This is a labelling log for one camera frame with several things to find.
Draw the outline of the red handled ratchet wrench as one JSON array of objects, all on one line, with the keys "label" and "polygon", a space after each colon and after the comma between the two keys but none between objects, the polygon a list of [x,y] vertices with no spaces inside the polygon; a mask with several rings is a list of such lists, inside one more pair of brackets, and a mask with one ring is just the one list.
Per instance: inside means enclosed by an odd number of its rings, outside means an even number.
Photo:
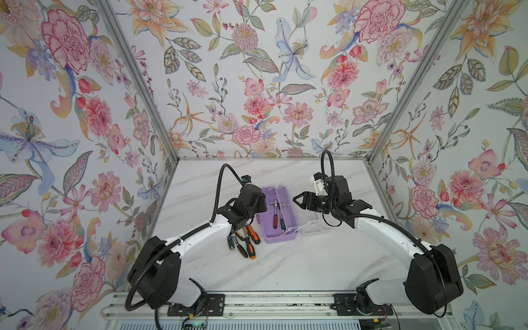
[{"label": "red handled ratchet wrench", "polygon": [[272,205],[274,207],[274,216],[273,216],[273,229],[277,229],[279,225],[279,202],[277,200],[274,200],[272,202]]}]

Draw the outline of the purple plastic tool box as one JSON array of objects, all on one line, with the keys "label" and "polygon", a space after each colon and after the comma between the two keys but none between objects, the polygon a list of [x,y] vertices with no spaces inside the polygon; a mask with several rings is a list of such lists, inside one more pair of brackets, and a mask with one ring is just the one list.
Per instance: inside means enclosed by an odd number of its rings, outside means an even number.
[{"label": "purple plastic tool box", "polygon": [[298,235],[314,236],[329,231],[319,213],[301,209],[285,186],[262,188],[268,209],[257,214],[262,238],[268,244],[291,241]]}]

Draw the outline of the green ratchet wrench with socket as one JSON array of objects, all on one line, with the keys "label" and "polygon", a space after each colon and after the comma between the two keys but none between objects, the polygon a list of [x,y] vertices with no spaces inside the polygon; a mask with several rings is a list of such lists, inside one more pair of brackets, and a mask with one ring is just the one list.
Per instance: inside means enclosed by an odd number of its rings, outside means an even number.
[{"label": "green ratchet wrench with socket", "polygon": [[283,218],[283,212],[282,212],[282,208],[281,208],[281,204],[279,203],[278,205],[278,213],[279,213],[279,224],[280,224],[280,228],[282,230],[283,233],[286,232],[287,230],[287,226],[285,224],[285,220]]}]

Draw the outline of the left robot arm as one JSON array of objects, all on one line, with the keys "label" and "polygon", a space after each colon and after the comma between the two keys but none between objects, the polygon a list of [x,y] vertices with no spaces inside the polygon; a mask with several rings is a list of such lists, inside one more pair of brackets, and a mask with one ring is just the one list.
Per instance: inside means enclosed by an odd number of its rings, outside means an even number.
[{"label": "left robot arm", "polygon": [[196,280],[180,279],[184,259],[205,249],[209,243],[234,235],[248,220],[266,210],[264,192],[254,184],[246,184],[237,198],[215,209],[215,220],[170,239],[151,237],[127,275],[131,287],[125,309],[132,312],[144,305],[158,309],[176,304],[187,314],[200,313],[205,307],[207,293]]}]

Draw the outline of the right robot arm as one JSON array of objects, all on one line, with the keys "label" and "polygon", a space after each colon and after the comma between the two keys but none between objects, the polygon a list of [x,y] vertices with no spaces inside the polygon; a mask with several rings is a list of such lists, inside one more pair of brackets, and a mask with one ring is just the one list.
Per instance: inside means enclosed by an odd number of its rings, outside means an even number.
[{"label": "right robot arm", "polygon": [[402,279],[371,279],[356,288],[355,306],[369,314],[382,305],[412,305],[433,315],[463,295],[463,284],[455,255],[444,244],[423,242],[404,228],[376,213],[373,207],[353,199],[348,182],[341,175],[331,179],[316,173],[314,192],[294,197],[303,210],[331,215],[349,227],[371,237],[394,255],[408,274]]}]

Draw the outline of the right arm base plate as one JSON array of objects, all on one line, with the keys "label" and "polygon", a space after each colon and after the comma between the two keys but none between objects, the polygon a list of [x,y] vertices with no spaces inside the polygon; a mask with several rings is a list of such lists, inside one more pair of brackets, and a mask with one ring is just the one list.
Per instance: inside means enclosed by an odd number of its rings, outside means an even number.
[{"label": "right arm base plate", "polygon": [[392,316],[390,305],[375,305],[364,294],[345,293],[334,294],[334,302],[330,309],[337,312],[338,316]]}]

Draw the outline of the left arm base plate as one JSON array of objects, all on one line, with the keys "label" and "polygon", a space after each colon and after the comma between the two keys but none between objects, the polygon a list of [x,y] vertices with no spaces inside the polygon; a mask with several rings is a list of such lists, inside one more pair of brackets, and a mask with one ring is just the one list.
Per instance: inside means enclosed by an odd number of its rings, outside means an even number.
[{"label": "left arm base plate", "polygon": [[170,317],[198,317],[198,316],[223,316],[226,305],[225,294],[205,294],[198,300],[186,307],[181,304],[169,305],[167,316]]}]

